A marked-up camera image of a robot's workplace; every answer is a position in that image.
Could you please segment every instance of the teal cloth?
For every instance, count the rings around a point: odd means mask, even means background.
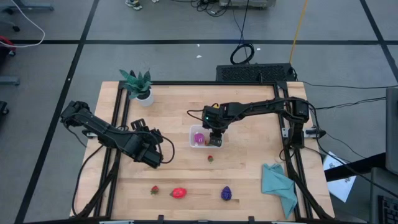
[[[263,165],[261,190],[263,194],[280,197],[285,218],[288,219],[297,204],[297,196],[294,194],[294,181],[284,175],[284,170],[280,164]]]

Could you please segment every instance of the red strawberry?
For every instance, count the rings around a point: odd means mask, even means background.
[[[159,188],[157,186],[153,186],[150,190],[150,194],[157,194],[159,192]]]
[[[177,187],[170,193],[170,196],[172,196],[173,198],[183,198],[186,196],[186,194],[186,189],[183,189],[182,187]]]
[[[208,156],[208,157],[207,157],[207,161],[209,161],[210,163],[213,162],[213,160],[214,160],[214,159],[213,159],[213,156]]]

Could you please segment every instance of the shoe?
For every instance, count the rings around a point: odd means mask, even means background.
[[[141,4],[139,4],[138,0],[126,0],[126,2],[124,2],[127,6],[132,7],[134,10],[140,10],[142,9]]]

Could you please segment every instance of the purple toy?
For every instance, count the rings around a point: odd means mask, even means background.
[[[205,136],[202,133],[196,133],[193,138],[195,143],[202,144],[205,142]]]
[[[232,191],[228,186],[224,187],[223,191],[221,192],[221,198],[223,200],[231,200]]]

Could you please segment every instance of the wooden table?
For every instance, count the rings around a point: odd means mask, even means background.
[[[303,83],[288,83],[288,87],[290,96],[307,98]],[[95,115],[109,123],[117,90],[118,82],[103,82],[95,109]],[[175,158],[170,164],[153,169],[122,154],[112,219],[156,220],[158,215],[164,215],[166,220],[243,221],[248,220],[248,216],[254,216],[256,221],[285,220],[280,198],[261,193],[262,165],[284,164],[279,159],[282,141],[276,114],[251,116],[231,124],[220,149],[194,149],[188,141],[190,126],[201,123],[189,117],[187,110],[200,110],[203,105],[213,103],[273,99],[273,87],[154,85],[153,92],[155,103],[148,108],[136,100],[130,102],[127,124],[144,118],[149,128],[160,129],[174,142]],[[311,126],[310,119],[305,127]],[[306,139],[305,145],[318,150],[314,140]],[[90,139],[85,158],[98,146],[96,139]],[[162,151],[165,161],[169,160],[172,151],[167,141],[162,143]],[[77,211],[82,210],[98,188],[104,152],[103,149],[95,155],[82,172],[75,200]],[[325,211],[334,216],[320,156],[308,149],[302,149],[301,153],[309,191]],[[208,155],[214,157],[212,163],[207,161]],[[154,185],[160,189],[158,195],[150,194]],[[233,193],[228,202],[220,199],[225,186]],[[175,187],[186,188],[187,196],[180,200],[172,198],[169,193]],[[300,192],[298,199],[304,217]],[[101,214],[105,213],[107,201],[108,192],[104,194]]]

